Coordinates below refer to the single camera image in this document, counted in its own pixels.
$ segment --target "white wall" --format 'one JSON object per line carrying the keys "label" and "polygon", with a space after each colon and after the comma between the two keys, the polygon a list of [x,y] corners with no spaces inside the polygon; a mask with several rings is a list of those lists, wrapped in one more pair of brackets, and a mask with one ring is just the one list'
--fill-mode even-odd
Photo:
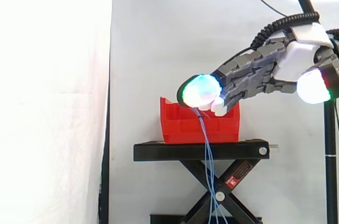
{"label": "white wall", "polygon": [[[284,13],[300,12],[289,0],[267,1]],[[179,163],[133,162],[133,144],[162,138],[159,97],[174,101],[184,80],[211,72],[280,16],[258,0],[113,3],[110,218],[147,224],[150,213],[186,213],[204,192]],[[315,6],[325,28],[339,28],[339,3]],[[279,93],[240,104],[241,139],[262,138],[280,151],[235,194],[267,224],[325,223],[322,105]]]}

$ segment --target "red bin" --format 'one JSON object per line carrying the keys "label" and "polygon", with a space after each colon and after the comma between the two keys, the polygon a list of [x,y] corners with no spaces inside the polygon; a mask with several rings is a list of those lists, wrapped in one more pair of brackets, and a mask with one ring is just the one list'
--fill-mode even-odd
{"label": "red bin", "polygon": [[[240,108],[237,104],[223,117],[200,111],[211,143],[239,140]],[[205,142],[197,115],[189,107],[160,98],[160,121],[166,144],[200,144]]]}

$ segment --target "glowing sphere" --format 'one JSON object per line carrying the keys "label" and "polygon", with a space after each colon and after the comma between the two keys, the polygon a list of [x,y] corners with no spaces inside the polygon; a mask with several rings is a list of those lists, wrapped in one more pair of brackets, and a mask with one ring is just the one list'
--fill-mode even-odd
{"label": "glowing sphere", "polygon": [[187,106],[200,107],[210,104],[221,93],[221,87],[215,77],[199,75],[184,88],[182,99]]}
{"label": "glowing sphere", "polygon": [[309,104],[317,104],[331,99],[319,69],[313,69],[301,75],[297,82],[297,93],[303,101]]}

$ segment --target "blue cable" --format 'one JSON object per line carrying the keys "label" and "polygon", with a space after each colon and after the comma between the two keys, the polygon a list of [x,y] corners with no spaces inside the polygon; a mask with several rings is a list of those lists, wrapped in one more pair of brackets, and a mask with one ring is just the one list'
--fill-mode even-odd
{"label": "blue cable", "polygon": [[224,213],[218,207],[219,205],[218,205],[217,199],[215,197],[215,195],[216,195],[215,188],[214,188],[215,169],[214,169],[214,164],[213,164],[213,153],[212,153],[210,143],[208,141],[205,123],[203,122],[203,118],[202,118],[199,110],[193,109],[193,112],[199,118],[201,129],[202,129],[203,135],[205,137],[205,175],[206,175],[207,186],[208,186],[209,192],[211,194],[210,214],[209,214],[208,224],[211,224],[211,216],[212,216],[212,213],[213,213],[213,206],[214,206],[215,214],[216,214],[216,223],[219,224],[219,219],[218,219],[218,210],[219,210],[222,218],[225,221],[225,224],[228,224]]}

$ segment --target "blue light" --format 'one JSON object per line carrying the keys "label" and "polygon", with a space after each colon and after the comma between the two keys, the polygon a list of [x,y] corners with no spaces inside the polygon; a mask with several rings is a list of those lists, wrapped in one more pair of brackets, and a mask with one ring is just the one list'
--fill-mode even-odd
{"label": "blue light", "polygon": [[213,102],[221,93],[217,79],[211,75],[199,75],[184,88],[182,99],[187,106],[200,107]]}

